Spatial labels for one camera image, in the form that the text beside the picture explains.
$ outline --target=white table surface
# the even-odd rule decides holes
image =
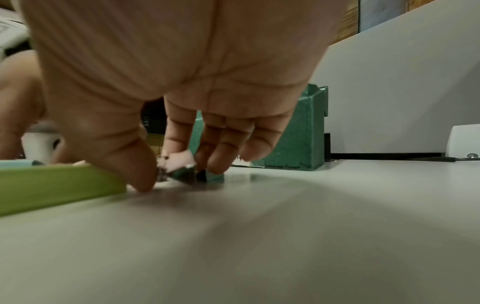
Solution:
[[[480,162],[158,188],[1,218],[0,303],[480,302]]]

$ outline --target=hand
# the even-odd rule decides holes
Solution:
[[[164,150],[213,173],[268,155],[336,33],[345,0],[23,0],[47,107],[66,142],[139,191],[155,156],[137,133],[145,100],[165,97]]]
[[[0,159],[17,159],[21,138],[36,122],[49,121],[42,94],[42,74],[35,51],[12,55],[0,63]],[[140,124],[140,135],[147,131]],[[74,163],[75,157],[63,140],[51,162]]]

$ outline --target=white tabletop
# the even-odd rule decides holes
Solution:
[[[480,162],[232,168],[0,219],[0,303],[477,303]]]

